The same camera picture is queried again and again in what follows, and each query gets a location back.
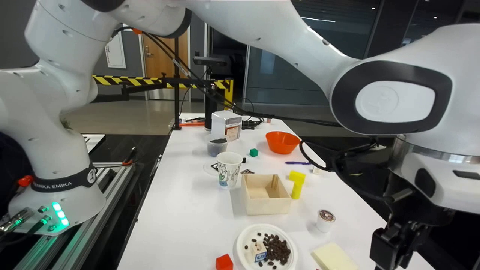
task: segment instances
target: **open wooden box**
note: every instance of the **open wooden box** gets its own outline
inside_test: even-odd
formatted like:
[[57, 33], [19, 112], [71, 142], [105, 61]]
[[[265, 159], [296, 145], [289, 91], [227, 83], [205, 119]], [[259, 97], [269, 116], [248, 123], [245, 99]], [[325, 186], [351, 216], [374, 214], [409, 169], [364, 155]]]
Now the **open wooden box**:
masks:
[[247, 215], [288, 214], [292, 198], [277, 174], [244, 174], [242, 196]]

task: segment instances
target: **door handle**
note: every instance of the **door handle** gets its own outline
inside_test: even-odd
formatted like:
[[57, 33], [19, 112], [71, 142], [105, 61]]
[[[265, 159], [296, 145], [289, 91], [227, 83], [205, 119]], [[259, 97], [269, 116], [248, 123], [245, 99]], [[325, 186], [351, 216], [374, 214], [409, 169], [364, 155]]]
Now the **door handle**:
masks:
[[153, 54], [148, 52], [148, 46], [145, 46], [145, 55], [147, 57], [153, 57]]

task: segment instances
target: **floor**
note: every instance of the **floor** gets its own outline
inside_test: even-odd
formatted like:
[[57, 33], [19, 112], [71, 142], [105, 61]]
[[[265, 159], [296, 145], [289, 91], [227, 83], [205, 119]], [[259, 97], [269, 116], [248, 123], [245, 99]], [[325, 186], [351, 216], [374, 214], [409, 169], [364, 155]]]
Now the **floor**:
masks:
[[[80, 133], [166, 135], [173, 119], [174, 103], [168, 100], [128, 100], [91, 103], [68, 113], [64, 118], [72, 129]], [[204, 111], [201, 102], [184, 102], [183, 112]], [[298, 107], [285, 105], [255, 105], [256, 112], [276, 113], [286, 116], [308, 117], [334, 121], [329, 108]], [[308, 123], [287, 121], [287, 125], [299, 136], [358, 136], [344, 128], [331, 128]]]

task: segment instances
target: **green cube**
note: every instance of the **green cube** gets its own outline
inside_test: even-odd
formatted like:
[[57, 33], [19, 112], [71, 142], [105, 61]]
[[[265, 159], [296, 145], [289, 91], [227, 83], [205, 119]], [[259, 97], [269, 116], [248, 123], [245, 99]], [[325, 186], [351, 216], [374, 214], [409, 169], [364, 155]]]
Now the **green cube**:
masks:
[[257, 149], [250, 149], [250, 156], [256, 157], [258, 156], [258, 150]]

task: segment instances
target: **red cube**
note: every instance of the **red cube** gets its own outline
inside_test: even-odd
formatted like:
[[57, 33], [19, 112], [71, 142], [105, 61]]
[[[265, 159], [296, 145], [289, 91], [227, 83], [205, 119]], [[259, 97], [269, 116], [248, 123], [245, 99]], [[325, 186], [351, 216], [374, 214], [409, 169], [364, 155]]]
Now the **red cube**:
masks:
[[233, 262], [228, 254], [216, 258], [216, 270], [233, 270]]

